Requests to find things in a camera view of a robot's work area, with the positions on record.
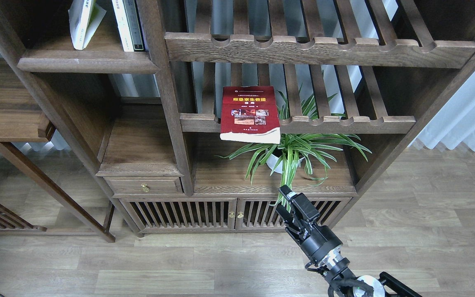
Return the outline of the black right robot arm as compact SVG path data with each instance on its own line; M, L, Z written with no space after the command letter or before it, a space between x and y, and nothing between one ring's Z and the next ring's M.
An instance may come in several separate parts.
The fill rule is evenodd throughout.
M386 272L381 272L379 278L356 276L348 268L350 261L341 255L342 241L328 226L319 226L319 212L305 194L297 194L286 185L279 188L279 192L283 198L276 211L283 219L285 231L308 257L305 268L322 275L328 282L328 296L420 296Z

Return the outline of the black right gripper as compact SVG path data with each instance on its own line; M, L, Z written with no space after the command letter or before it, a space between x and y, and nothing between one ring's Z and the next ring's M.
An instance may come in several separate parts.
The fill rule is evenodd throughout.
M279 188L276 211L285 224L285 230L297 244L307 241L309 244L322 244L315 220L318 210L303 193L296 193L287 185Z

